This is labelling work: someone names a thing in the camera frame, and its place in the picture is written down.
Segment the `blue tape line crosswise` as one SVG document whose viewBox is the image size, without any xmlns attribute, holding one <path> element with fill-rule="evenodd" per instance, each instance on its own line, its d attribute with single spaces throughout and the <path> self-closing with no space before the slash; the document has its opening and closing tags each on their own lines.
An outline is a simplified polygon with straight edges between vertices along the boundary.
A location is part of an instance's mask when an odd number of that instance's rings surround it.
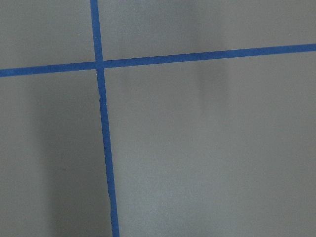
<svg viewBox="0 0 316 237">
<path fill-rule="evenodd" d="M 234 50 L 201 52 L 201 53 L 176 54 L 176 55 L 166 55 L 166 56 L 105 60 L 100 65 L 104 69 L 107 69 L 107 68 L 132 67 L 132 66 L 143 66 L 143 65 L 154 65 L 154 64 L 168 64 L 168 63 L 193 62 L 193 61 L 217 60 L 217 59 L 240 58 L 240 57 L 315 52 L 315 50 L 316 50 L 316 45 L 312 43 L 312 44 L 273 46 L 273 47 L 261 47 L 261 48 L 234 49 Z M 85 70 L 94 70 L 96 68 L 97 68 L 96 62 L 55 64 L 55 65 L 45 65 L 45 66 L 24 67 L 24 68 L 1 69 L 0 76 L 3 78 L 3 77 L 13 77 L 13 76 L 50 74 L 50 73 L 59 73 L 59 72 L 85 71 Z"/>
</svg>

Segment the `blue tape line lengthwise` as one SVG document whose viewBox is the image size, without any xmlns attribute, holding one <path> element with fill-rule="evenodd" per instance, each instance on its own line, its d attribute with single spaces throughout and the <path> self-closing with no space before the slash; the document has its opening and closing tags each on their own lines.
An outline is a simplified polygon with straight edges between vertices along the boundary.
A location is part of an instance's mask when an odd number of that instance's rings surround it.
<svg viewBox="0 0 316 237">
<path fill-rule="evenodd" d="M 98 1 L 90 1 L 92 31 L 93 31 L 93 43 L 95 54 L 95 65 L 97 75 L 97 85 L 99 91 L 99 105 L 101 116 L 102 137 L 104 146 L 105 166 L 106 166 L 106 178 L 108 195 L 110 200 L 110 219 L 112 236 L 119 237 L 119 219 L 117 210 L 117 199 L 115 191 L 115 179 L 111 149 L 110 127 L 107 108 L 107 94 L 106 94 L 106 81 L 104 72 L 104 60 L 102 51 L 102 38 L 99 19 Z"/>
</svg>

